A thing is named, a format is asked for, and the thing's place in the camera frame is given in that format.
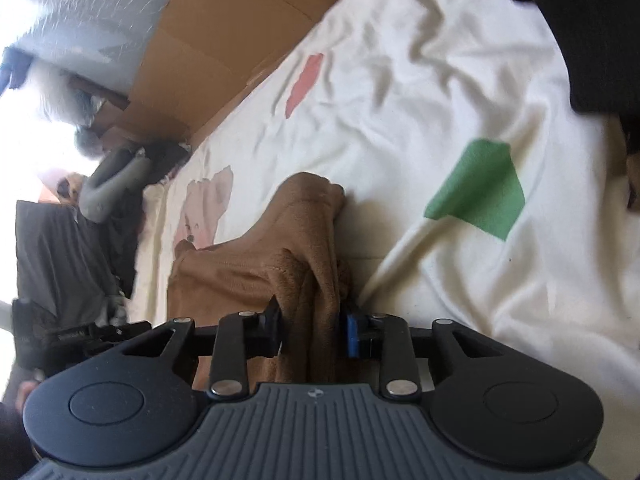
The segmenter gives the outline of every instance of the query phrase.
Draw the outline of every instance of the person's finger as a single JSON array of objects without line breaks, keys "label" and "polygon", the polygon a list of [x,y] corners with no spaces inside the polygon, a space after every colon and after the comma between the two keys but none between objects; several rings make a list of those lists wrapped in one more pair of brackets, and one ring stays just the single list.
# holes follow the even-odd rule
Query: person's finger
[{"label": "person's finger", "polygon": [[27,397],[31,395],[31,392],[39,386],[38,381],[24,381],[18,387],[18,395],[15,399],[15,409],[19,413],[22,413],[24,409],[24,403],[27,401]]}]

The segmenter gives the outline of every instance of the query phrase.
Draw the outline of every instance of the white sheet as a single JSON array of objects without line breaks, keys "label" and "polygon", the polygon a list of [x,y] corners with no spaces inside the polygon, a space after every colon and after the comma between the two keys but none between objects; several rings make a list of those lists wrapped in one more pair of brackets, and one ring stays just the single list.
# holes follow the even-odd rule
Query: white sheet
[{"label": "white sheet", "polygon": [[[289,119],[308,56],[319,77]],[[593,465],[640,472],[640,220],[625,209],[617,121],[578,116],[535,6],[511,0],[342,0],[209,137],[172,183],[158,255],[166,316],[190,182],[229,166],[215,241],[242,235],[298,171],[344,186],[336,243],[366,308],[452,317],[587,381],[605,405]],[[525,205],[506,240],[423,218],[475,139],[507,143]],[[399,272],[391,271],[399,267]]]}]

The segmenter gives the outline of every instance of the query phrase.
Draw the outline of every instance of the silver screw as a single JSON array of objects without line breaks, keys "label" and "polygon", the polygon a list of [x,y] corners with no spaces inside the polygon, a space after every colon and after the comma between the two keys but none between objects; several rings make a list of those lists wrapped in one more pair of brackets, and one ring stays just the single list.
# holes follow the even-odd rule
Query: silver screw
[{"label": "silver screw", "polygon": [[413,395],[418,391],[418,385],[413,381],[407,381],[406,379],[396,379],[395,381],[389,381],[386,384],[386,390],[397,397],[404,397],[407,395]]},{"label": "silver screw", "polygon": [[242,391],[242,384],[233,379],[222,379],[211,385],[212,393],[220,397],[237,395]]}]

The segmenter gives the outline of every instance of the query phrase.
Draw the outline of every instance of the red patch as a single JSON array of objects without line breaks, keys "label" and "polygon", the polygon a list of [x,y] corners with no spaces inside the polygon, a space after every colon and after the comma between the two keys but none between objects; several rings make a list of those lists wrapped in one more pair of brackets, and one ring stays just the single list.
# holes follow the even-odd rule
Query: red patch
[{"label": "red patch", "polygon": [[300,77],[293,85],[289,99],[287,99],[287,106],[284,110],[284,116],[287,119],[291,117],[293,110],[296,109],[309,93],[309,90],[316,84],[323,59],[324,54],[313,54],[307,58],[306,65],[300,73]]}]

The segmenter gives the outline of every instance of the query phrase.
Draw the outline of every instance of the wrinkled white fabric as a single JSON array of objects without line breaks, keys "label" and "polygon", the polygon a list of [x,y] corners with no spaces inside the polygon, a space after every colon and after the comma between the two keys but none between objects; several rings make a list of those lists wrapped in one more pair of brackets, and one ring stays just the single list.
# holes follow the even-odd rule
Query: wrinkled white fabric
[{"label": "wrinkled white fabric", "polygon": [[[287,120],[313,54],[324,54],[318,80]],[[479,137],[510,145],[526,198],[506,241],[422,218]],[[414,326],[451,317],[580,377],[606,413],[592,464],[613,480],[640,472],[640,219],[625,209],[623,137],[617,121],[571,110],[537,7],[341,0],[172,183],[156,320],[187,186],[226,166],[233,188],[216,243],[244,234],[293,173],[341,184],[336,243],[358,291],[393,251],[364,307]]]}]

